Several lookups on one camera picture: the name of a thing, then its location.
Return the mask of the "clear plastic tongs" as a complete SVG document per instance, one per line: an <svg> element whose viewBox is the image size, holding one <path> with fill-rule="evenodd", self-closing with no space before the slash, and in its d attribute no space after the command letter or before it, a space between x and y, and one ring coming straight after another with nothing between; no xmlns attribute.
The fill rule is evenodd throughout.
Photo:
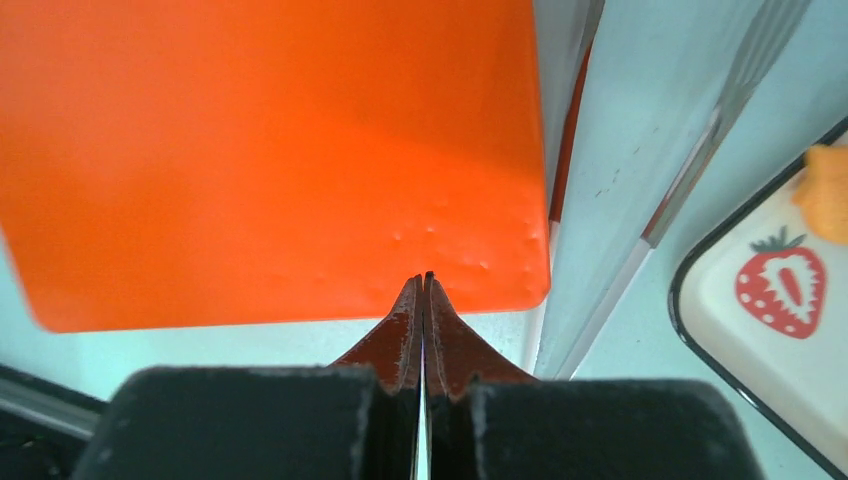
<svg viewBox="0 0 848 480"><path fill-rule="evenodd" d="M533 374L576 372L810 9L610 1L593 15Z"/></svg>

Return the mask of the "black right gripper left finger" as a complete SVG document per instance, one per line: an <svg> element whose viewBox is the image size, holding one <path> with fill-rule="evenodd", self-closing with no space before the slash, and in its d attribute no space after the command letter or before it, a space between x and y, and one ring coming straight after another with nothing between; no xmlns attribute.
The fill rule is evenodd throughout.
<svg viewBox="0 0 848 480"><path fill-rule="evenodd" d="M116 392L77 479L411 479L421 277L324 367L166 367Z"/></svg>

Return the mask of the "orange box lid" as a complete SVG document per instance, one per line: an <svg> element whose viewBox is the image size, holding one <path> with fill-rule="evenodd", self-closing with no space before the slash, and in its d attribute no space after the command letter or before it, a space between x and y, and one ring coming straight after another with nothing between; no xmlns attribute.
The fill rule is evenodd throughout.
<svg viewBox="0 0 848 480"><path fill-rule="evenodd" d="M1 228L57 333L550 288L529 1L5 1Z"/></svg>

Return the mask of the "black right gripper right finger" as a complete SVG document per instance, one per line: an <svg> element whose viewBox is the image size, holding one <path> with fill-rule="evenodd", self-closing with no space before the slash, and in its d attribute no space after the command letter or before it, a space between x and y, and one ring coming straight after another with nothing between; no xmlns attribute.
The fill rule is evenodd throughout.
<svg viewBox="0 0 848 480"><path fill-rule="evenodd" d="M434 479L759 479L731 405L693 380L540 380L490 346L427 274Z"/></svg>

